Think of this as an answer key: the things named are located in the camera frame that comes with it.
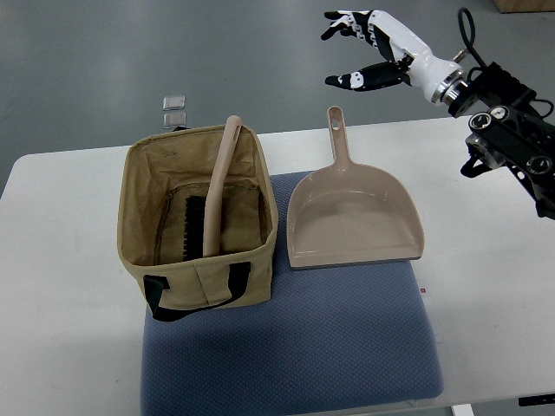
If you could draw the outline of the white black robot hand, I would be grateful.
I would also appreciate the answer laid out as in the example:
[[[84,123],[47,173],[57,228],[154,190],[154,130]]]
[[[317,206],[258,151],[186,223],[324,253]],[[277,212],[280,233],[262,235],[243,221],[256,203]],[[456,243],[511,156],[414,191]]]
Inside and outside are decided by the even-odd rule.
[[[356,92],[388,88],[401,83],[418,87],[432,104],[450,105],[464,87],[461,66],[436,57],[409,28],[382,10],[337,10],[324,14],[330,26],[321,35],[353,36],[377,49],[384,62],[345,75],[330,75],[327,85]]]

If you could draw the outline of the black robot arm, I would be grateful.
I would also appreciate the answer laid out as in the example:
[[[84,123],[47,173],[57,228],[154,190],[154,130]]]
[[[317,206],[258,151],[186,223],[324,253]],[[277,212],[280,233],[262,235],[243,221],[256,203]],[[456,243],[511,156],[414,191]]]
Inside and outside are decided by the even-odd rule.
[[[453,117],[464,114],[481,101],[487,110],[472,115],[467,137],[468,161],[460,173],[470,179],[505,167],[528,192],[537,215],[554,218],[554,125],[533,107],[545,103],[549,113],[554,104],[539,99],[537,93],[499,64],[486,64],[473,43],[475,26],[472,14],[462,8],[457,14],[464,51],[477,66],[456,87],[448,112]]]

